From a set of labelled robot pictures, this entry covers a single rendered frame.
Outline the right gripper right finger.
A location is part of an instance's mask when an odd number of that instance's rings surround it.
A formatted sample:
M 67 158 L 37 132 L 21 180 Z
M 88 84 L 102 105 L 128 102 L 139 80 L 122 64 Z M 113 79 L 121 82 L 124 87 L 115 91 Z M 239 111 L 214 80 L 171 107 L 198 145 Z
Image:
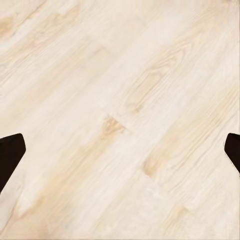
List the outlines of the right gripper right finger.
M 240 135 L 228 133 L 224 151 L 240 173 Z

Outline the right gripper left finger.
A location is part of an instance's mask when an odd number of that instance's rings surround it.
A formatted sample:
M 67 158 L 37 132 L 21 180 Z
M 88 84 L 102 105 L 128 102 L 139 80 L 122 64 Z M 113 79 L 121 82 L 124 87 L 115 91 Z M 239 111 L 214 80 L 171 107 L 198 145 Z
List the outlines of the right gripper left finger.
M 21 133 L 0 139 L 0 193 L 26 152 Z

